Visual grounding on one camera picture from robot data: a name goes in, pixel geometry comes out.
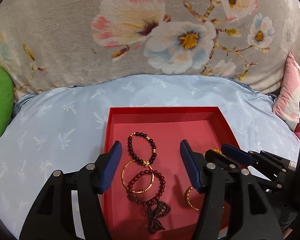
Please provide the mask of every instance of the floral blanket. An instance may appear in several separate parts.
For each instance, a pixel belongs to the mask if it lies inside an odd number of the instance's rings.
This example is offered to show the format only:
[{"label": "floral blanket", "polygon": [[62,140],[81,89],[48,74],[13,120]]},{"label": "floral blanket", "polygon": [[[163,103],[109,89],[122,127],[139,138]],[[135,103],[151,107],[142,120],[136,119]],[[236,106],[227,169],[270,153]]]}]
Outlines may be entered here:
[{"label": "floral blanket", "polygon": [[122,76],[231,77],[280,88],[287,53],[300,64],[298,0],[4,0],[0,65],[16,93]]}]

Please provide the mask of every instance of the small beaded bracelet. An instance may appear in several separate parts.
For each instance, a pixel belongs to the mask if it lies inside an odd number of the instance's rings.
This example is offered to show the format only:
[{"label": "small beaded bracelet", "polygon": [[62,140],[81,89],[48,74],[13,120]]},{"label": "small beaded bracelet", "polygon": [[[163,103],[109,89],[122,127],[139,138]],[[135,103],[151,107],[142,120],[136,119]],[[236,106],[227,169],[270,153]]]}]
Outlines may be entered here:
[{"label": "small beaded bracelet", "polygon": [[[160,181],[160,186],[158,193],[155,195],[155,197],[149,199],[148,201],[140,201],[138,200],[138,197],[135,193],[132,192],[133,184],[138,181],[138,179],[143,175],[154,175],[156,176]],[[128,183],[128,198],[132,202],[136,202],[138,205],[148,206],[148,218],[149,218],[149,224],[148,224],[148,231],[151,234],[155,234],[156,232],[160,230],[165,230],[164,226],[159,221],[160,218],[166,217],[170,211],[170,206],[163,202],[159,201],[160,197],[162,196],[162,193],[164,192],[166,181],[164,180],[164,176],[158,171],[152,171],[152,170],[145,170],[140,171],[138,174],[134,176],[134,178],[129,181]]]},{"label": "small beaded bracelet", "polygon": [[[151,146],[151,149],[152,149],[152,155],[151,155],[151,158],[149,159],[149,161],[144,161],[142,159],[140,159],[136,154],[135,152],[133,151],[133,148],[132,148],[132,136],[140,136],[140,137],[143,137],[145,138],[149,143],[150,143],[150,146]],[[128,151],[130,153],[130,155],[132,156],[132,158],[136,161],[136,163],[140,164],[140,165],[143,165],[145,167],[148,167],[149,165],[151,165],[155,158],[157,157],[157,153],[156,153],[156,150],[157,147],[155,146],[155,143],[153,141],[153,139],[151,139],[146,133],[142,133],[142,132],[133,132],[130,134],[130,136],[128,137]]]}]

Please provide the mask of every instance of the red box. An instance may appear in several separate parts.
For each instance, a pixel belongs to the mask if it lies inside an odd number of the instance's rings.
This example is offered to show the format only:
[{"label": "red box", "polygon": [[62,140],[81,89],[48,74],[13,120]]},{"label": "red box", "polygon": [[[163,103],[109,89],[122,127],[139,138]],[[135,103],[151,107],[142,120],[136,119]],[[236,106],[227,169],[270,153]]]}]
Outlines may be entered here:
[{"label": "red box", "polygon": [[[121,171],[131,161],[127,149],[127,139],[132,132],[143,132],[154,140],[157,146],[157,158],[151,165],[165,177],[166,187],[160,200],[165,201],[171,212],[160,219],[165,231],[152,235],[147,230],[148,219],[144,207],[127,199],[127,193],[121,182]],[[225,143],[237,148],[239,145],[226,119],[218,107],[116,107],[110,108],[106,131],[105,152],[109,152],[113,143],[122,143],[122,158],[111,187],[103,195],[103,212],[113,240],[188,240],[191,238],[199,217],[199,211],[191,209],[185,199],[185,191],[191,185],[180,156],[180,142],[186,139],[195,152],[203,153],[209,149],[220,149]],[[133,137],[135,153],[143,160],[151,157],[149,142]],[[131,180],[145,168],[132,163],[125,171],[125,181]],[[150,176],[139,179],[133,189],[143,190],[150,183]],[[159,188],[155,178],[152,187],[144,194],[138,194],[142,200],[155,196]],[[200,208],[203,195],[195,190],[191,192],[191,203]],[[221,229],[227,227],[230,208],[225,203]]]}]

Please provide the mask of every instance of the yellow flower center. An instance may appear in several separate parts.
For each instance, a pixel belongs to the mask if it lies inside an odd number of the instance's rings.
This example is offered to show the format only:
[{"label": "yellow flower center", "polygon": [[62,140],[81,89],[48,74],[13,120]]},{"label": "yellow flower center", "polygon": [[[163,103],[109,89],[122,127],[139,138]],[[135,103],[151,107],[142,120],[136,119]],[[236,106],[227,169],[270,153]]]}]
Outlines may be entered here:
[{"label": "yellow flower center", "polygon": [[195,32],[187,32],[181,36],[179,36],[178,40],[180,41],[180,46],[182,46],[185,50],[194,49],[199,40],[200,36]]},{"label": "yellow flower center", "polygon": [[237,0],[229,0],[229,4],[230,5],[236,5],[237,4]]},{"label": "yellow flower center", "polygon": [[255,36],[255,39],[258,42],[263,41],[263,32],[262,31],[258,31],[258,33]]}]

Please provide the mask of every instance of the pink pillow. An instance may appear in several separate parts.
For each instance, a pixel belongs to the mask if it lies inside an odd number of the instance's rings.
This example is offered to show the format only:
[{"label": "pink pillow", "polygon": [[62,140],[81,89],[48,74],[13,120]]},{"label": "pink pillow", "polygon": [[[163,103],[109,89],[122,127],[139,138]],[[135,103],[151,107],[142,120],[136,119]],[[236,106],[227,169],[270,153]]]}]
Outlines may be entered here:
[{"label": "pink pillow", "polygon": [[296,134],[298,133],[297,124],[300,118],[299,102],[300,66],[289,52],[286,59],[281,92],[274,103],[272,112],[283,119]]}]

